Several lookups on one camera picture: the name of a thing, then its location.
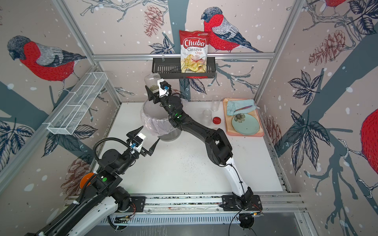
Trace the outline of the jar with beige lid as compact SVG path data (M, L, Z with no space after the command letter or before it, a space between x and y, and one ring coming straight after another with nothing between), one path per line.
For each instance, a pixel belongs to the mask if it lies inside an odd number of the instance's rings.
M158 85L157 81L159 79L161 79L160 75L158 73L153 73L145 76L144 81L148 88L150 88L152 85Z

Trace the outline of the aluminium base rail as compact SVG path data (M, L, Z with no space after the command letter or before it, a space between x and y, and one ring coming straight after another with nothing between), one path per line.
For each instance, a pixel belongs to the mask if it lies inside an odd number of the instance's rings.
M131 194L133 198L145 197L143 212L139 214L226 214L221 204L223 195L230 193L176 193L176 194ZM259 214L282 212L307 212L308 209L299 193L255 192L261 205L255 212Z

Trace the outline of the black wall basket shelf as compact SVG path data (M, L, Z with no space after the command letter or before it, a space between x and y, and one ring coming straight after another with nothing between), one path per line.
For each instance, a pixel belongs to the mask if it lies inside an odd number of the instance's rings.
M216 75L216 63L214 57L209 57L206 72L182 73L179 58L153 58L152 73L158 73L163 79L212 79Z

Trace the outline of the pink tray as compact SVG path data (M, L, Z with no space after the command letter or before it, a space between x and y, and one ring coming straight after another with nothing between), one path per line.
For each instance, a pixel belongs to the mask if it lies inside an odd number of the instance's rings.
M232 118L233 116L228 116L226 114L226 106L227 106L227 102L230 101L230 100L242 100L243 98L225 98L223 100L223 109L224 109L224 122L225 122L225 126L226 126L226 133L228 135L231 135L231 136L245 136L245 135L242 135L242 134L239 134L238 132L236 132L232 126ZM259 117L259 114L258 114L258 109L248 113L250 115L252 115L253 117L255 117L258 122L259 122L259 132L255 135L252 135L252 136L247 136L247 137L263 137L264 136L264 130L263 130L263 125L261 123L261 120L260 120L260 117Z

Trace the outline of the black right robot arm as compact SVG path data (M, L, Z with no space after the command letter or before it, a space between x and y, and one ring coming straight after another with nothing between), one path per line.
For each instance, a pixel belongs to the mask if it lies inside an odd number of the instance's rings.
M153 93L145 87L148 100L160 103L167 112L169 123L181 131L192 134L201 140L206 147L207 155L212 163L221 167L231 185L232 197L240 210L252 210L254 193L241 178L233 159L232 146L222 129L211 129L191 118L183 110L181 98L173 95L170 85L162 93Z

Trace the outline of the Chuba cassava chips bag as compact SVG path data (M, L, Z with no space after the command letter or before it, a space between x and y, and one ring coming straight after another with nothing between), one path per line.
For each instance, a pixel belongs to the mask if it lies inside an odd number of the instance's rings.
M179 31L180 68L182 73L206 73L210 33L207 31Z

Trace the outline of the jar with red lid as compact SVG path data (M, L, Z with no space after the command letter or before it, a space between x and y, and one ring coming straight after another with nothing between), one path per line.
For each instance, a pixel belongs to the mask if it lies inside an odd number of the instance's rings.
M201 122L204 126L209 126L212 123L212 111L206 109L203 111L201 116Z

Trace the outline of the red jar lid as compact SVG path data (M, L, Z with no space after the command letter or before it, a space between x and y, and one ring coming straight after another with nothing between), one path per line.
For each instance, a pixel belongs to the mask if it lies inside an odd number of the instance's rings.
M214 117L213 120L212 120L213 124L220 124L221 123L221 118L220 117Z

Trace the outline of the teal cloth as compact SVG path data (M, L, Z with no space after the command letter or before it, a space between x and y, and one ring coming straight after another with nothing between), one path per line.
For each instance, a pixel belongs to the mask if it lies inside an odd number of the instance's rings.
M228 116L235 116L238 114L247 114L256 109L259 109L259 107L255 105L253 99L230 100L227 102L226 114Z

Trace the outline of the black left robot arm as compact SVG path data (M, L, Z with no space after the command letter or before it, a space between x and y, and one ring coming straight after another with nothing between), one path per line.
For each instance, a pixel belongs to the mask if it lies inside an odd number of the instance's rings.
M97 171L87 174L80 182L81 192L59 216L35 233L36 236L83 236L105 217L116 211L128 211L135 215L137 207L130 194L119 184L121 175L139 158L152 155L156 145L143 147L145 135L142 128L127 134L127 140L105 138L98 141L93 150L106 141L115 141L126 147L123 153L109 149L101 158L94 157Z

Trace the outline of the light green floral plate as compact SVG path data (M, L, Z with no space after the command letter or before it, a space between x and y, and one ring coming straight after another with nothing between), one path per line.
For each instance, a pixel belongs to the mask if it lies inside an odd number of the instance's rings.
M236 132L245 136L257 134L260 128L258 120L250 114L237 114L231 123Z

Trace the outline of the clear plastic mung bean jar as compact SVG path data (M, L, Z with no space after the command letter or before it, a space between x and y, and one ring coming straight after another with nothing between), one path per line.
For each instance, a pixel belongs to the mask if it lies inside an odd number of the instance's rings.
M216 111L219 110L220 102L221 102L221 96L220 95L212 96L211 110L213 112L216 112Z

